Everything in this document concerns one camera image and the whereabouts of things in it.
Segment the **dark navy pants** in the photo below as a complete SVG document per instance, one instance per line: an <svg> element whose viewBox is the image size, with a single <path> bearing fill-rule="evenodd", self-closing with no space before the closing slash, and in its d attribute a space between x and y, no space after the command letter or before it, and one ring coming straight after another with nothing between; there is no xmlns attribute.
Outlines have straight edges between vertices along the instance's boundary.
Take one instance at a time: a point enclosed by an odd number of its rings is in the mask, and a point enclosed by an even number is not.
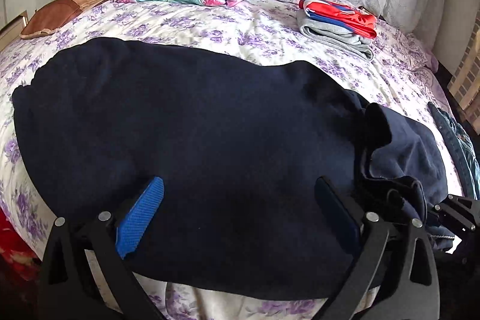
<svg viewBox="0 0 480 320"><path fill-rule="evenodd" d="M164 196L126 262L140 275L266 300L329 296L352 256L316 182L405 222L448 194L430 129L310 62L101 37L12 94L16 138L48 207L82 226Z"/></svg>

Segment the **purple floral bedspread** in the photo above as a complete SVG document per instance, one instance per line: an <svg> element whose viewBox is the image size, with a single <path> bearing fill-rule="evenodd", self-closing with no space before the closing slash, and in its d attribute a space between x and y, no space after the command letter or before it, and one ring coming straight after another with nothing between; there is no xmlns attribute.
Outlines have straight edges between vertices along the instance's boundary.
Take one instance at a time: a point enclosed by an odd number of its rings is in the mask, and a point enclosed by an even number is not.
<svg viewBox="0 0 480 320"><path fill-rule="evenodd" d="M434 128L428 104L447 110L448 102L422 43L379 22L374 58L365 61L307 39L297 10L298 0L245 0L233 8L107 1L48 37L13 40L1 52L1 209L26 245L43 255L55 217L25 170L10 98L58 51L95 37L208 49L261 65L308 61L368 101Z"/></svg>

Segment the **folded red blue garment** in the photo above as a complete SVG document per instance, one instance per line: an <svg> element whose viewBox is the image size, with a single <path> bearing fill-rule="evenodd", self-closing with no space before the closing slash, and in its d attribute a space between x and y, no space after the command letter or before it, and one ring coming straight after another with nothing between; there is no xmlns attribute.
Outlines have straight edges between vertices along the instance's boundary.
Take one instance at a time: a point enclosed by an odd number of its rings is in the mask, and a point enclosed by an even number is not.
<svg viewBox="0 0 480 320"><path fill-rule="evenodd" d="M298 5L312 20L346 28L364 38L377 37L377 17L368 12L328 0L299 0Z"/></svg>

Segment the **beige checked curtain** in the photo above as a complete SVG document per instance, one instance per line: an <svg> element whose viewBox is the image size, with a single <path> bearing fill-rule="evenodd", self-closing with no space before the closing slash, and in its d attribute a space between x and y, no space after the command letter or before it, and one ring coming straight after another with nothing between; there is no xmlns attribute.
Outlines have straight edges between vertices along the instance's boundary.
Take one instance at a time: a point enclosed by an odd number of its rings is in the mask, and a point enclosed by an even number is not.
<svg viewBox="0 0 480 320"><path fill-rule="evenodd" d="M479 12L460 65L448 84L465 120L479 134L480 31Z"/></svg>

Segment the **folded grey garment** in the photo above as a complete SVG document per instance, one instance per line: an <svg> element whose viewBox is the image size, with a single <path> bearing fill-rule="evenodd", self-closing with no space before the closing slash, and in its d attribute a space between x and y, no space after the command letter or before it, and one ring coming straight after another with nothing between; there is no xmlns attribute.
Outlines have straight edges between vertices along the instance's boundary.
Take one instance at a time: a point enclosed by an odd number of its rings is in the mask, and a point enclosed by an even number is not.
<svg viewBox="0 0 480 320"><path fill-rule="evenodd" d="M374 52L371 49L372 39L362 37L347 28L332 23L311 19L304 10L297 11L296 19L298 29L305 37L326 46L355 54L366 61L374 59Z"/></svg>

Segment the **brown tan pillow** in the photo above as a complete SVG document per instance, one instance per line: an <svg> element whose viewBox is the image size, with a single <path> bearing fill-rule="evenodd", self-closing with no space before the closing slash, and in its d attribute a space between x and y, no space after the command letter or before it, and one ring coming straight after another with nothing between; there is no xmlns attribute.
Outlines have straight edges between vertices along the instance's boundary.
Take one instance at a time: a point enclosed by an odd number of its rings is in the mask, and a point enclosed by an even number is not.
<svg viewBox="0 0 480 320"><path fill-rule="evenodd" d="M38 10L19 34L30 40L54 34L83 12L109 0L54 0Z"/></svg>

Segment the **blue denim jeans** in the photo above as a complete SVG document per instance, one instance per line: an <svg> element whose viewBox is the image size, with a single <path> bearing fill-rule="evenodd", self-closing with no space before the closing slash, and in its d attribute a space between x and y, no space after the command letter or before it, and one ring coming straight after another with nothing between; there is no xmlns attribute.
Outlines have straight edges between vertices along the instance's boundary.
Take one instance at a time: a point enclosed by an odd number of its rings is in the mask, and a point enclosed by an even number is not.
<svg viewBox="0 0 480 320"><path fill-rule="evenodd" d="M427 106L455 165L464 196L478 201L479 162L469 135L448 112L432 102Z"/></svg>

